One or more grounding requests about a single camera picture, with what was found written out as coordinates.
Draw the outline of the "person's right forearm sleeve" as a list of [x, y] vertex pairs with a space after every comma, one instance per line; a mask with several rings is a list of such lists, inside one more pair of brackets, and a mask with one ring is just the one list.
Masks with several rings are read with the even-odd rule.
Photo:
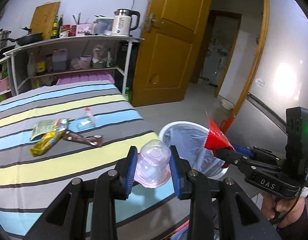
[[304, 207], [302, 215], [296, 222], [284, 228], [277, 228], [276, 231], [281, 239], [308, 240], [308, 214], [306, 207]]

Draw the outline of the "person's right hand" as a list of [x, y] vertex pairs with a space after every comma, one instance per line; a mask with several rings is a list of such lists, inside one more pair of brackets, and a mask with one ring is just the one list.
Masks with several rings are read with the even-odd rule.
[[267, 192], [262, 192], [261, 195], [263, 197], [261, 212], [268, 220], [273, 219], [276, 212], [286, 212], [285, 218], [278, 224], [279, 228], [295, 223], [304, 211], [304, 198], [299, 198], [298, 201], [296, 201], [296, 198], [291, 200], [281, 199], [276, 202], [272, 195]]

